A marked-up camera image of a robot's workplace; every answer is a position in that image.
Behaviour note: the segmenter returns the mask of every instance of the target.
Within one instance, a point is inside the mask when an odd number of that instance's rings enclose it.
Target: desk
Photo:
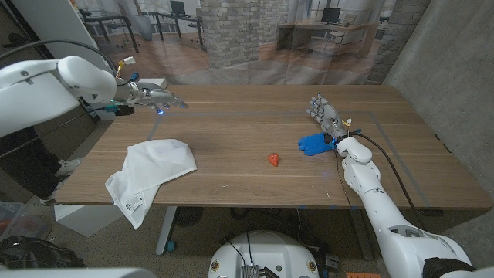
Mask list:
[[[197,23],[198,36],[199,36],[199,44],[201,46],[201,50],[206,51],[206,48],[204,47],[204,45],[202,43],[202,32],[201,32],[202,20],[197,19],[197,18],[193,18],[193,17],[184,16],[184,15],[165,14],[163,12],[146,12],[146,13],[148,15],[152,15],[156,19],[157,28],[160,31],[161,40],[163,40],[163,32],[161,31],[160,16],[166,17],[167,19],[175,19],[175,25],[177,26],[178,37],[180,37],[180,38],[182,37],[182,34],[180,33],[180,26],[178,25],[178,20],[196,22]]]
[[[118,117],[66,181],[57,201],[110,205],[104,183],[121,170],[126,147],[148,138],[174,138],[189,144],[198,170],[162,185],[156,195],[155,204],[169,206],[160,237],[163,248],[176,205],[348,209],[334,153],[308,157],[297,145],[301,137],[321,132],[305,112],[310,98],[321,93],[343,119],[352,118],[352,128],[362,129],[385,149],[417,208],[492,206],[490,197],[392,86],[168,89],[190,108],[158,116],[138,107],[135,114]],[[398,207],[409,208],[384,156],[357,139],[372,150],[390,197]],[[280,156],[277,168],[267,161],[272,152]],[[345,189],[351,205],[363,207],[358,195],[347,185]]]
[[[378,26],[379,22],[366,22],[364,24],[350,25],[348,27],[340,25],[326,25],[323,22],[314,22],[312,19],[304,19],[303,21],[298,23],[278,24],[277,49],[285,49],[292,46],[302,46],[307,44],[312,37],[313,30],[332,30],[345,33],[367,30],[367,34],[365,35],[365,39],[362,42],[362,46],[358,53],[359,57],[365,57],[371,50],[372,42],[374,41],[374,37],[376,36]],[[299,37],[294,39],[294,33],[297,29],[302,29],[303,32],[300,33]]]
[[[90,16],[90,17],[87,17],[87,16],[84,16],[83,15],[84,22],[88,22],[88,23],[90,23],[90,22],[98,22],[100,24],[101,32],[105,36],[105,40],[108,41],[108,42],[110,41],[110,39],[108,39],[108,34],[107,34],[107,31],[105,30],[105,26],[103,25],[103,20],[115,20],[115,19],[123,20],[125,22],[125,25],[129,29],[129,35],[130,35],[130,39],[132,39],[132,45],[134,46],[134,49],[136,50],[136,53],[139,53],[139,49],[137,48],[137,44],[136,44],[136,40],[134,38],[134,34],[132,33],[132,29],[130,28],[130,21],[129,21],[129,19],[126,16],[118,15],[116,13],[112,13],[112,14],[109,14],[109,15],[107,15],[107,14],[101,14],[101,15]]]

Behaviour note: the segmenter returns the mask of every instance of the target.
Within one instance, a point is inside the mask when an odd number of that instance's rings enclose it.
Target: computer monitor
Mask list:
[[[341,8],[325,8],[321,22],[326,24],[338,23],[340,17]]]
[[[175,15],[185,15],[185,7],[182,1],[170,1],[171,11]]]

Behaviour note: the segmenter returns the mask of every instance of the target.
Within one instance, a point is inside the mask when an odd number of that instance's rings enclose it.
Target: red strawberry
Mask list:
[[[271,163],[272,166],[278,167],[279,154],[276,153],[268,154],[268,161],[269,163]]]

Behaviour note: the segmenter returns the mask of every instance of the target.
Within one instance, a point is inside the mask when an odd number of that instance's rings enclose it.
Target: white cloth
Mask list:
[[[197,169],[191,149],[175,139],[152,140],[127,147],[122,171],[105,186],[115,205],[140,227],[160,185]]]

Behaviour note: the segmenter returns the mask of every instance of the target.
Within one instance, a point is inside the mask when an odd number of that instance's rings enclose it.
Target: black bag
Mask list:
[[[72,250],[24,236],[0,242],[0,264],[9,269],[86,267]]]

